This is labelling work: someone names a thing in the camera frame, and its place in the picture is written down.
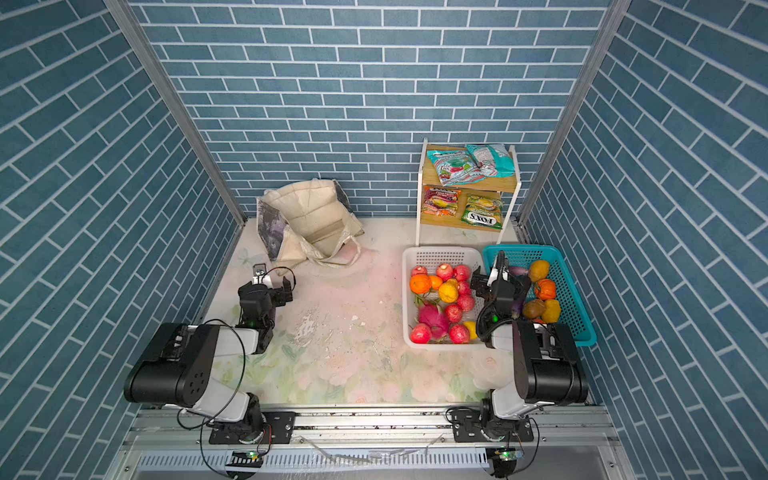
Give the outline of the pink dragon fruit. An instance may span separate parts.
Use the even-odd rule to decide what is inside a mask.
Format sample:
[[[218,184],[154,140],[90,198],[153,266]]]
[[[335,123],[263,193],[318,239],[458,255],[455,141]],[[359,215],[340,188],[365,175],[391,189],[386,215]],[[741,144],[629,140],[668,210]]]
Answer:
[[[433,341],[441,340],[448,334],[450,322],[436,305],[424,305],[419,310],[419,322],[429,328]]]

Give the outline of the beige canvas grocery bag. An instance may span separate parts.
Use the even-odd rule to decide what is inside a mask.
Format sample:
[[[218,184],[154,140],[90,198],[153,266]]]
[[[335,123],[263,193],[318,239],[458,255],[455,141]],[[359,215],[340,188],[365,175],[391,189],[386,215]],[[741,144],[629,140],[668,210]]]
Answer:
[[[362,223],[335,180],[312,179],[267,190],[257,199],[257,230],[275,266],[305,261],[346,268],[359,259]]]

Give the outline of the large orange fruit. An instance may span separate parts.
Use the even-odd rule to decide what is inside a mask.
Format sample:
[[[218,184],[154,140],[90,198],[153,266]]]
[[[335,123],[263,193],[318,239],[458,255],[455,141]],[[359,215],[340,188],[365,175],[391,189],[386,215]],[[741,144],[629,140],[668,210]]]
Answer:
[[[432,290],[432,280],[427,274],[416,274],[410,278],[409,287],[416,295],[425,295]]]

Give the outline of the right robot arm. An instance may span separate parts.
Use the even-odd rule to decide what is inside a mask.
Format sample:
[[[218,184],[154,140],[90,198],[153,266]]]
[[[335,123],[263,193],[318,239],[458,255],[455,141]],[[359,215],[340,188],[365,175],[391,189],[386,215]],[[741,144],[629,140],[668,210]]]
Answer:
[[[545,406],[587,400],[587,376],[570,327],[524,315],[532,285],[529,273],[512,265],[503,250],[486,274],[472,274],[470,287],[483,300],[476,321],[478,338],[486,347],[513,356],[513,381],[491,389],[483,399],[484,427],[522,421]]]

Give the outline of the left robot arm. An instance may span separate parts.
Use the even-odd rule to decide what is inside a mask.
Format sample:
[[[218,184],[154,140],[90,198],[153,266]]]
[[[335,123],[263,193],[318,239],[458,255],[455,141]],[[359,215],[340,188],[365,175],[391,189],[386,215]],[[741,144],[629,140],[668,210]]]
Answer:
[[[220,319],[200,325],[163,323],[124,383],[135,404],[175,405],[210,422],[260,430],[265,423],[258,398],[211,377],[219,357],[243,361],[266,352],[274,337],[276,311],[293,300],[296,277],[288,267],[253,266],[252,280],[238,288],[240,316],[232,326]]]

